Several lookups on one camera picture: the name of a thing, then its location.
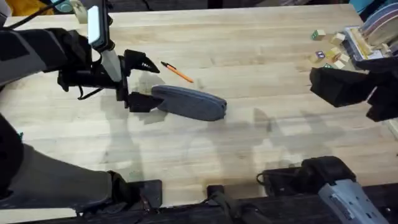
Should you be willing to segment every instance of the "black mount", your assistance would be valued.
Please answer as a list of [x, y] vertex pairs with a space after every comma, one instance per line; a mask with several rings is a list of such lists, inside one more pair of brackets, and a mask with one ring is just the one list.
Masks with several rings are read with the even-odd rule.
[[262, 173], [268, 196], [293, 196], [297, 194], [317, 194], [325, 185], [335, 185], [336, 180], [356, 181], [355, 174], [335, 156], [306, 159], [301, 167], [265, 170]]
[[224, 186], [209, 185], [207, 187], [208, 205], [220, 206], [223, 209], [229, 223], [239, 224], [267, 224], [271, 221], [257, 208], [250, 203], [241, 203], [224, 193]]

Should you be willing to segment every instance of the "colorful block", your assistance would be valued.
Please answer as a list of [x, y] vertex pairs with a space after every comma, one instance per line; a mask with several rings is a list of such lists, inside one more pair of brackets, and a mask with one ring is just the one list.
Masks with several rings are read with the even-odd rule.
[[326, 36], [326, 33], [324, 30], [315, 30], [311, 35], [311, 39], [312, 40], [322, 40], [325, 36]]
[[313, 63], [317, 63], [322, 61], [325, 58], [325, 54], [322, 51], [317, 51], [310, 56], [310, 61]]
[[326, 63], [323, 68], [333, 68], [333, 66], [329, 65], [328, 63]]
[[330, 39], [330, 43], [339, 46], [345, 38], [346, 36], [344, 34], [337, 33]]
[[333, 47], [326, 52], [326, 58], [332, 60], [333, 62], [337, 60], [338, 56], [341, 54], [341, 50], [337, 47]]
[[335, 63], [333, 63], [338, 69], [342, 69], [345, 64], [341, 62], [340, 60], [337, 60]]

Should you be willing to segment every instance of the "wooden tabletop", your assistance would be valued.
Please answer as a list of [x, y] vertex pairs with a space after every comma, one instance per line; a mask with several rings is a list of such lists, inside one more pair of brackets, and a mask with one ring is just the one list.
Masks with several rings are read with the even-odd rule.
[[[334, 108], [309, 90], [313, 65], [307, 57], [326, 44], [310, 35], [361, 25], [351, 5], [111, 17], [117, 53], [145, 52], [161, 71], [134, 71], [131, 90], [166, 83], [205, 91], [228, 101], [225, 119], [129, 113], [111, 90], [78, 101], [78, 90], [65, 93], [56, 73], [40, 73], [0, 94], [1, 113], [36, 150], [89, 169], [115, 170], [129, 181], [161, 179], [164, 205], [199, 202], [209, 184], [227, 185], [235, 197], [262, 195], [257, 173], [323, 155], [340, 157], [363, 185], [398, 181], [398, 142], [385, 124], [365, 117], [369, 105]], [[21, 29], [44, 27], [86, 33], [73, 16], [39, 17]]]

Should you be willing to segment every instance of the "toy block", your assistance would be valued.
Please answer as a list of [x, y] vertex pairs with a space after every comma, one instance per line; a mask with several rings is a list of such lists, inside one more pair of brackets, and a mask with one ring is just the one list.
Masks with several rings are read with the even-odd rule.
[[337, 60], [335, 63], [333, 63], [338, 69], [342, 69], [345, 64], [341, 62], [340, 60]]
[[326, 63], [323, 67], [324, 68], [333, 68], [333, 66], [329, 65], [328, 63]]
[[325, 53], [326, 58], [332, 60], [333, 62], [337, 60], [338, 56], [341, 54], [341, 50], [338, 47], [333, 47]]
[[358, 29], [352, 29], [351, 33], [354, 35], [354, 43], [358, 46], [363, 55], [370, 55], [373, 53], [372, 47], [366, 42]]
[[322, 51], [317, 51], [314, 54], [311, 54], [310, 61], [313, 63], [317, 63], [322, 61], [325, 58], [325, 54]]
[[346, 36], [344, 34], [337, 33], [330, 39], [330, 43], [339, 46], [345, 38]]
[[390, 57], [392, 55], [391, 49], [388, 47], [387, 44], [382, 43], [381, 44], [381, 49], [380, 49], [381, 53], [383, 54], [383, 56], [385, 57]]
[[324, 30], [315, 30], [311, 35], [311, 39], [312, 40], [322, 40], [325, 36], [326, 36], [326, 33]]
[[76, 15], [77, 20], [80, 24], [87, 24], [88, 15], [87, 10], [80, 0], [70, 0], [70, 4], [72, 5], [73, 12]]
[[347, 64], [349, 62], [349, 56], [347, 56], [345, 54], [340, 54], [340, 56], [338, 57], [338, 60], [340, 60], [344, 64]]

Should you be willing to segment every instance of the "black cable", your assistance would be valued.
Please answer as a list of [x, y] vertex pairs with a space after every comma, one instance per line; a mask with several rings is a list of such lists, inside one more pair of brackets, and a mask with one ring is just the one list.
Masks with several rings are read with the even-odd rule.
[[145, 6], [147, 7], [148, 11], [153, 11], [153, 9], [149, 6], [147, 0], [141, 0], [141, 1], [145, 4]]
[[23, 20], [21, 20], [21, 21], [19, 21], [19, 22], [16, 22], [16, 23], [13, 24], [13, 25], [4, 27], [4, 28], [5, 28], [5, 29], [15, 29], [15, 28], [17, 28], [17, 27], [19, 27], [19, 26], [21, 26], [21, 25], [24, 25], [25, 23], [31, 21], [31, 20], [32, 20], [33, 18], [35, 18], [36, 16], [41, 15], [43, 12], [45, 12], [45, 11], [47, 11], [47, 10], [49, 10], [49, 9], [54, 9], [55, 6], [58, 6], [59, 4], [63, 3], [64, 1], [66, 1], [66, 0], [59, 0], [59, 1], [57, 1], [57, 2], [51, 3], [51, 4], [49, 4], [48, 6], [45, 6], [44, 8], [42, 8], [42, 9], [38, 10], [37, 12], [33, 13], [32, 15], [26, 17], [25, 19], [23, 19]]
[[97, 94], [97, 93], [99, 93], [100, 91], [103, 90], [103, 88], [98, 88], [98, 89], [92, 91], [91, 93], [83, 96], [83, 88], [80, 85], [78, 86], [78, 88], [79, 88], [79, 91], [80, 91], [80, 96], [77, 98], [78, 100], [85, 100], [85, 99], [87, 99], [87, 98], [89, 98], [89, 97], [91, 97], [91, 96], [93, 96], [93, 95], [95, 95], [95, 94]]

